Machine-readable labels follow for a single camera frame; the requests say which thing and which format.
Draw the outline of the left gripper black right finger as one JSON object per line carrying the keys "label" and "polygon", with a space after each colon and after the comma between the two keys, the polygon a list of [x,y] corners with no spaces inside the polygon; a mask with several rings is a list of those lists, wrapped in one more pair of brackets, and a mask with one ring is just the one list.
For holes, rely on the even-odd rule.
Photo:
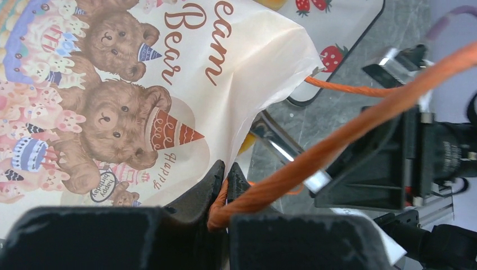
{"label": "left gripper black right finger", "polygon": [[230,219],[230,269],[391,269],[374,223],[338,214],[275,211]]}

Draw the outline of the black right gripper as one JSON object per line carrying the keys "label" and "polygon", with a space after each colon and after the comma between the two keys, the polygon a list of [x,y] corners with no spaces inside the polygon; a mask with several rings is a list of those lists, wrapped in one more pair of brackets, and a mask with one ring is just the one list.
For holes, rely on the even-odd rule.
{"label": "black right gripper", "polygon": [[438,122],[413,107],[349,144],[326,169],[318,208],[400,211],[455,179],[476,176],[476,98],[465,123]]}

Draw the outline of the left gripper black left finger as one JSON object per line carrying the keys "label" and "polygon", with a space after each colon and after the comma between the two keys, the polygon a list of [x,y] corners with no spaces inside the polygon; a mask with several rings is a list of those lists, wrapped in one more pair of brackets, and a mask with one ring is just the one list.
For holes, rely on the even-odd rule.
{"label": "left gripper black left finger", "polygon": [[27,211],[7,235],[2,269],[218,269],[209,207],[224,178],[216,161],[166,206],[62,206]]}

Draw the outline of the metal tongs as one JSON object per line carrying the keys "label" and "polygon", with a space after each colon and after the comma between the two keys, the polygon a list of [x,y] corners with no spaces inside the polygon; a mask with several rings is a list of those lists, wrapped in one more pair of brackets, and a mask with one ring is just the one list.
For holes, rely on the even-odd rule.
{"label": "metal tongs", "polygon": [[[265,110],[257,114],[250,133],[257,138],[265,147],[283,164],[294,161],[304,150],[298,145],[285,130]],[[318,170],[312,176],[303,181],[308,191],[315,195],[332,178],[325,171]]]}

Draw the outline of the white paper bag orange handles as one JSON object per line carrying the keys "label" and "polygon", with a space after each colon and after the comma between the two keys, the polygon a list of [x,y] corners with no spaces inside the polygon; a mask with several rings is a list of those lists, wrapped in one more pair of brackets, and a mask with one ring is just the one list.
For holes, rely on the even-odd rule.
{"label": "white paper bag orange handles", "polygon": [[171,202],[323,67],[255,1],[2,1],[1,239],[40,206]]}

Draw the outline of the ring doughnut fake bread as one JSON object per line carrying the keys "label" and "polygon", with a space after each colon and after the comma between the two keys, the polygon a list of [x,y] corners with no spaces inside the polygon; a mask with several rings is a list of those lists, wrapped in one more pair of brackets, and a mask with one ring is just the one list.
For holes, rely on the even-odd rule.
{"label": "ring doughnut fake bread", "polygon": [[287,2],[287,0],[254,0],[254,1],[274,11],[278,11],[279,9],[281,9]]}

